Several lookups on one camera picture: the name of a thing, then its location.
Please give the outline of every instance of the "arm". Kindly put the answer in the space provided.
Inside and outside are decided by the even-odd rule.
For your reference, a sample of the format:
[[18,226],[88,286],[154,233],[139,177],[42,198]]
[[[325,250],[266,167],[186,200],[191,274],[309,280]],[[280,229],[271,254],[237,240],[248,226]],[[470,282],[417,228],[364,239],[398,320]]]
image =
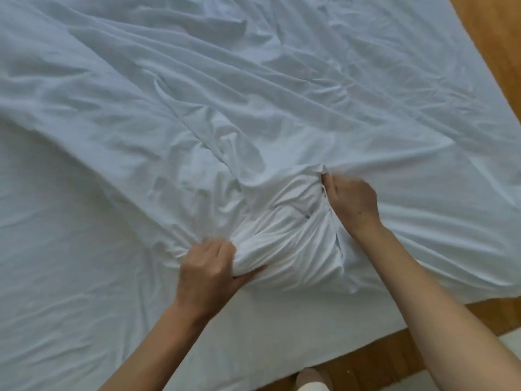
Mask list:
[[232,276],[235,247],[208,241],[192,247],[179,271],[173,304],[100,391],[160,391],[190,351],[206,324],[233,295],[264,268]]
[[374,190],[362,180],[322,180],[331,207],[394,298],[437,385],[444,391],[521,389],[521,362],[381,224]]

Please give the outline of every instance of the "wooden floor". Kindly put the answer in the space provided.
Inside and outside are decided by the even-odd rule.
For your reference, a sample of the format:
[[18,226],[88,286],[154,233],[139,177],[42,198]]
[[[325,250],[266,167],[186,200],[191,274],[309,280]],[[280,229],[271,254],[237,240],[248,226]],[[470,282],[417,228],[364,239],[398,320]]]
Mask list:
[[[451,1],[521,120],[521,0]],[[469,308],[497,335],[521,327],[521,297]],[[321,367],[330,373],[337,391],[374,391],[422,370],[423,364],[410,333],[402,330]],[[293,385],[290,376],[262,390],[291,391]]]

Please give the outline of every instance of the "forearm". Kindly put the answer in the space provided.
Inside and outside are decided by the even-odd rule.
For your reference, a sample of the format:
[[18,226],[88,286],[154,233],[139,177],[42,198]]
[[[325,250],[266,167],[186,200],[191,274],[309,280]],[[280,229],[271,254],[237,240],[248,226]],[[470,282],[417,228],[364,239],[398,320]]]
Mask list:
[[100,391],[160,391],[204,329],[174,302]]
[[445,391],[521,389],[521,364],[384,227],[355,237],[398,305]]

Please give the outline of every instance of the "hand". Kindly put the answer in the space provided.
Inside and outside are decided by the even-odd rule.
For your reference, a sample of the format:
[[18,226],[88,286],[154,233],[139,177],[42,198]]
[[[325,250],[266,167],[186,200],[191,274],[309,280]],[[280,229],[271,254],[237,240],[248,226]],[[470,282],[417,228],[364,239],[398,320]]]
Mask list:
[[322,174],[322,184],[333,211],[355,239],[362,231],[381,226],[376,192],[364,180]]
[[179,270],[177,294],[173,305],[191,321],[210,321],[233,295],[259,272],[262,266],[239,277],[232,275],[235,246],[224,240],[194,245]]

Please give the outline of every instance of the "left hand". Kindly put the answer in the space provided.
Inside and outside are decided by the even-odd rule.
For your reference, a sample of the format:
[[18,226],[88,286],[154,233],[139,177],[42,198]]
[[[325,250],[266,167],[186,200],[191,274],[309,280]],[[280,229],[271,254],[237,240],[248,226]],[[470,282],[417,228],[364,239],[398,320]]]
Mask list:
[[265,269],[262,266],[239,277],[232,274],[235,246],[225,240],[194,245],[179,271],[174,305],[192,321],[210,321],[236,292]]

